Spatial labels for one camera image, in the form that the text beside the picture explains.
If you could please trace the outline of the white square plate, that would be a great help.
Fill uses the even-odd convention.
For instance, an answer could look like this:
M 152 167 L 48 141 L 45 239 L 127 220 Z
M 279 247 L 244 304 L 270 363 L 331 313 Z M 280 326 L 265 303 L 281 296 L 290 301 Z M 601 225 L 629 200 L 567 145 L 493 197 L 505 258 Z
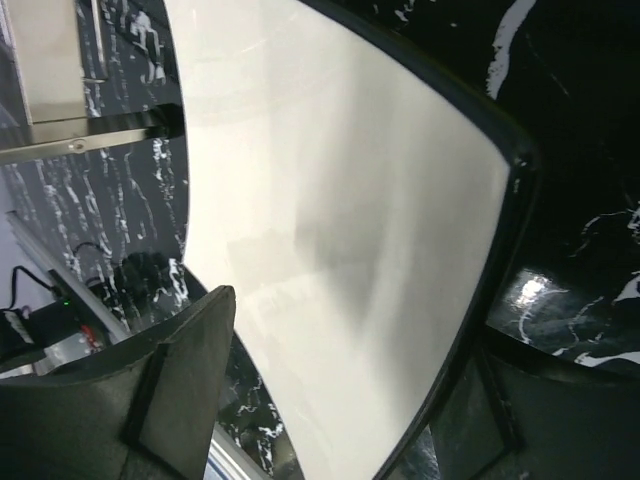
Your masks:
M 537 182 L 528 136 L 334 1 L 169 1 L 185 266 L 235 330 L 308 479 L 391 468 L 468 354 Z

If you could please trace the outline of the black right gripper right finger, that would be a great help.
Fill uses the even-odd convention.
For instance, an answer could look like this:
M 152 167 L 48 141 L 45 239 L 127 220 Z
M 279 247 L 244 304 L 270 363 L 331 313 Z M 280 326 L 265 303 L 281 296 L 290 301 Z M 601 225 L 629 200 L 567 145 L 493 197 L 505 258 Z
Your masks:
M 639 382 L 487 329 L 430 430 L 444 479 L 636 479 Z

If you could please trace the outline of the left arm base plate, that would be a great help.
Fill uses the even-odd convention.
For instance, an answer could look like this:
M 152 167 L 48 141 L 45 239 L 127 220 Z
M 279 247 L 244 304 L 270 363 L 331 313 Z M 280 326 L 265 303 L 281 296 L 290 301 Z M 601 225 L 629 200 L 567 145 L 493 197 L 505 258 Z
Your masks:
M 35 310 L 19 307 L 18 276 L 26 275 L 51 294 Z M 11 303 L 1 309 L 1 375 L 42 374 L 113 344 L 90 304 L 54 270 L 43 280 L 23 265 L 11 273 Z

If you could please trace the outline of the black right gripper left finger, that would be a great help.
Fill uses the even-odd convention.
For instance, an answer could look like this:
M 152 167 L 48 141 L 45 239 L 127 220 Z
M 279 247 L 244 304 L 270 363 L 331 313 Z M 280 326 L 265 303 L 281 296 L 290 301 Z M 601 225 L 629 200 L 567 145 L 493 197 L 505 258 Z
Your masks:
M 104 351 L 2 380 L 2 478 L 203 478 L 235 312 L 219 286 Z

